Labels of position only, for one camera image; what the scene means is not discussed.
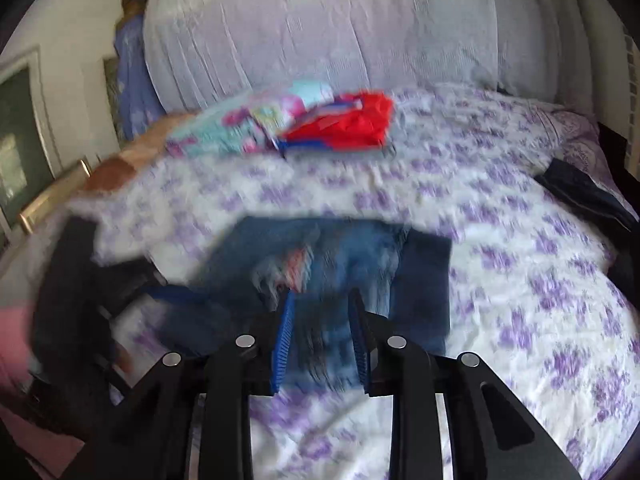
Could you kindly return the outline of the left pink sleeve forearm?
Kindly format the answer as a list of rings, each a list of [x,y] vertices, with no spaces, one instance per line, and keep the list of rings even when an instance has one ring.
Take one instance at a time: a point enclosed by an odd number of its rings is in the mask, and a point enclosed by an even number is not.
[[[27,306],[1,309],[1,422],[14,451],[24,457],[41,479],[58,479],[82,448],[82,442],[29,422],[20,414],[30,379],[28,332],[32,310]],[[9,458],[2,451],[1,458]]]

